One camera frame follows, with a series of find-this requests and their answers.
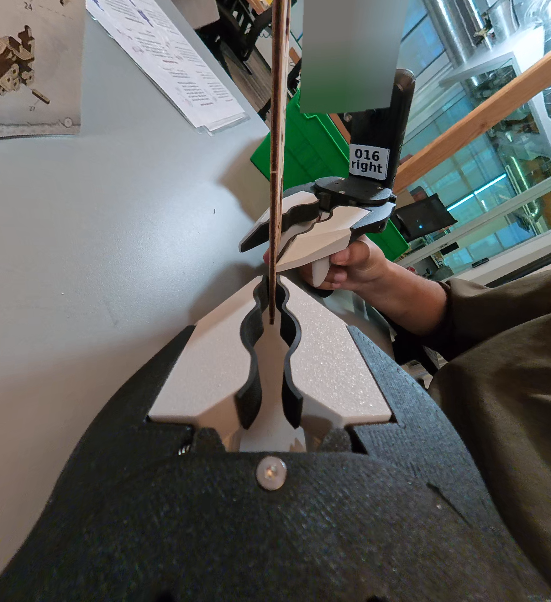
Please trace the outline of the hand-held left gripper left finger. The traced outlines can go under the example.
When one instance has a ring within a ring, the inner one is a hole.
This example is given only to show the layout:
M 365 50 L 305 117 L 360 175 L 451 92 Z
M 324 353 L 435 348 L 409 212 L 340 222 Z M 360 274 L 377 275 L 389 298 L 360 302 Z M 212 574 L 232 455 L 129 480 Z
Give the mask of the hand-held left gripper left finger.
M 199 320 L 149 411 L 152 421 L 213 428 L 227 451 L 239 450 L 262 401 L 254 347 L 268 297 L 267 277 L 256 277 Z

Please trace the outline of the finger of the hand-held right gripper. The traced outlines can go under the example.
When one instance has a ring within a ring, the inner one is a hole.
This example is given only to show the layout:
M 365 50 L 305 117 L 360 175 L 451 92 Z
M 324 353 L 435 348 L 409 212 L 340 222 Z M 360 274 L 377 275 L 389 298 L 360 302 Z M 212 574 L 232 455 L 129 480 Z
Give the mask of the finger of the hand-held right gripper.
M 301 267 L 345 249 L 351 227 L 369 214 L 363 208 L 334 208 L 328 219 L 314 223 L 287 243 L 277 260 L 276 272 Z
M 312 192 L 296 192 L 282 200 L 281 236 L 278 252 L 295 236 L 308 231 L 320 216 L 319 200 Z M 270 210 L 267 209 L 242 238 L 240 252 L 247 252 L 269 240 Z

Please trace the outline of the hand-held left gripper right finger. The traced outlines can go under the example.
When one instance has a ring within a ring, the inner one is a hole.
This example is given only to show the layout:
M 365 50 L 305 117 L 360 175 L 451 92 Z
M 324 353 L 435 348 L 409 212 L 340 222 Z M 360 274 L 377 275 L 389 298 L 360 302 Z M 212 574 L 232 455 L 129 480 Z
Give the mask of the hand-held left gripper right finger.
M 280 335 L 289 346 L 281 399 L 307 451 L 332 429 L 390 422 L 392 411 L 347 324 L 288 278 L 279 277 Z

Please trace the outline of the large wooden parts sheet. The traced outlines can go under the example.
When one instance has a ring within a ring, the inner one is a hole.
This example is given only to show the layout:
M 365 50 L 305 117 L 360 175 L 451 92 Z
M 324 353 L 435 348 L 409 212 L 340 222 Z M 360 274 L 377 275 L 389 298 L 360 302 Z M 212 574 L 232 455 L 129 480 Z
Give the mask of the large wooden parts sheet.
M 269 319 L 275 322 L 277 256 L 281 239 L 290 1 L 272 2 Z

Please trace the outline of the person's right forearm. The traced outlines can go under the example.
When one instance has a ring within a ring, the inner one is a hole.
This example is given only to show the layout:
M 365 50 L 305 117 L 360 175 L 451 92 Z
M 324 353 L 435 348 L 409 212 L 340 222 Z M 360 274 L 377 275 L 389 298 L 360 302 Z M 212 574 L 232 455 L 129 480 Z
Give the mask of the person's right forearm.
M 345 284 L 447 360 L 496 335 L 551 319 L 551 270 L 496 288 L 433 282 L 387 260 L 347 267 Z

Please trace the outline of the grey desk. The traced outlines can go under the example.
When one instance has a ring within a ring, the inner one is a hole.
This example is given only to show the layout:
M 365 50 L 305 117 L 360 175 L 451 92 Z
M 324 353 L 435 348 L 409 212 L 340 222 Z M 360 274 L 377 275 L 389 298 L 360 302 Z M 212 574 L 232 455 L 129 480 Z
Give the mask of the grey desk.
M 248 120 L 196 131 L 87 14 L 80 134 L 0 140 L 0 572 L 105 403 L 262 262 L 267 128 L 160 6 Z

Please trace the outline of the person's right hand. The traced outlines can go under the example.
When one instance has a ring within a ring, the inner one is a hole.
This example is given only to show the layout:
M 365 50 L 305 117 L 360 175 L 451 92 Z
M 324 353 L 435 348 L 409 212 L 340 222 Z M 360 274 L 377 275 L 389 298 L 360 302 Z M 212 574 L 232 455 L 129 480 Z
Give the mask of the person's right hand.
M 389 261 L 383 251 L 367 235 L 362 235 L 344 250 L 330 255 L 329 269 L 320 286 L 312 283 L 311 264 L 302 266 L 297 271 L 305 282 L 318 290 L 349 290 L 358 293 L 370 282 L 376 282 L 388 267 Z

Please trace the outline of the green plastic bin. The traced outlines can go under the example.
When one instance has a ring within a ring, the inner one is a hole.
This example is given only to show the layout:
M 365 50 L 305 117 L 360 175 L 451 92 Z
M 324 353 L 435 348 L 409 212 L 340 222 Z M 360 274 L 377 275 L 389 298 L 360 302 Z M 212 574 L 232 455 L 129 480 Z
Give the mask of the green plastic bin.
M 326 114 L 300 112 L 300 88 L 289 100 L 286 110 L 284 190 L 313 182 L 320 177 L 347 177 L 349 144 Z M 267 180 L 270 178 L 270 143 L 268 134 L 255 152 L 251 162 Z M 397 260 L 408 250 L 408 244 L 395 225 L 389 221 L 380 234 L 368 237 L 390 261 Z

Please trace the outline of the small black screen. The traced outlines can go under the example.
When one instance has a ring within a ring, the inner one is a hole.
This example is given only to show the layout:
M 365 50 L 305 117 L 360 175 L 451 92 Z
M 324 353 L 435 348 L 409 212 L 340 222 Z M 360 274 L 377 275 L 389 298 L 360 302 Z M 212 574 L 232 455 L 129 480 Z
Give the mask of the small black screen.
M 391 221 L 407 243 L 457 224 L 438 194 L 396 208 Z

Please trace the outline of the wooden beam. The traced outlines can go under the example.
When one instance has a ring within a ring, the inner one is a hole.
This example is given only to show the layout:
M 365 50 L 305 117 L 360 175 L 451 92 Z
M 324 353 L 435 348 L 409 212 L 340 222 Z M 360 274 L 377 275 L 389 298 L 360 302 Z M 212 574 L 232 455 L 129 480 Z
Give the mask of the wooden beam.
M 393 192 L 399 194 L 407 189 L 411 183 L 550 86 L 551 51 L 400 165 Z

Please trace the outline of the person's brown sweater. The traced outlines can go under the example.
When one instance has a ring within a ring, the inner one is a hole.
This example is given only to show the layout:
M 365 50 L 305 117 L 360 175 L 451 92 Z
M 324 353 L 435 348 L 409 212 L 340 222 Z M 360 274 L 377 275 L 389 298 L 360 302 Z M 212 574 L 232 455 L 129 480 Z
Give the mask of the person's brown sweater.
M 445 318 L 422 340 L 447 360 L 433 397 L 551 586 L 551 270 L 497 288 L 441 287 Z

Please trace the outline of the silver ventilation ducts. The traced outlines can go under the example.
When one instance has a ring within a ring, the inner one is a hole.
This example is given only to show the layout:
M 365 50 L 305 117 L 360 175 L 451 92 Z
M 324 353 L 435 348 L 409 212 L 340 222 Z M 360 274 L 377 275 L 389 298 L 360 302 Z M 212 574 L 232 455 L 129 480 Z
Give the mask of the silver ventilation ducts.
M 425 1 L 453 66 L 441 86 L 462 84 L 476 107 L 551 52 L 551 1 Z M 497 146 L 551 153 L 551 84 L 487 132 Z

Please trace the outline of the black chair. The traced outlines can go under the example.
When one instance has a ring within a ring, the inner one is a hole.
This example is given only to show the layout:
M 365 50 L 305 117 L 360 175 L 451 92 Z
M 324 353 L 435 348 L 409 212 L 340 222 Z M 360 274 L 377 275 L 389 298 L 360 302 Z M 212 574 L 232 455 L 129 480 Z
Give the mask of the black chair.
M 238 64 L 249 74 L 246 65 L 259 35 L 271 25 L 272 8 L 256 11 L 250 1 L 217 1 L 218 20 L 196 29 L 211 54 L 221 64 L 227 75 L 231 75 L 222 52 L 222 47 L 230 49 Z

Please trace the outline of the printed paper sheet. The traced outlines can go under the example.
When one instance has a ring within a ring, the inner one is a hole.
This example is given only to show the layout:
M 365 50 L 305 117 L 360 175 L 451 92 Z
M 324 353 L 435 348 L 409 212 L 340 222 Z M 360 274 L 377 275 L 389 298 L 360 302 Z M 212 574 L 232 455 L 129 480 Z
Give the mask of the printed paper sheet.
M 248 116 L 156 1 L 86 1 L 86 9 L 187 121 L 217 132 Z

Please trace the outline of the white instruction booklet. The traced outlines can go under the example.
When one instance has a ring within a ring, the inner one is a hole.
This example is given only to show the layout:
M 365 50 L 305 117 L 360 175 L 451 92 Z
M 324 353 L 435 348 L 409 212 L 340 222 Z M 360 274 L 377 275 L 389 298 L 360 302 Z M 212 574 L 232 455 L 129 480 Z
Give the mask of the white instruction booklet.
M 81 128 L 84 1 L 0 1 L 0 138 Z

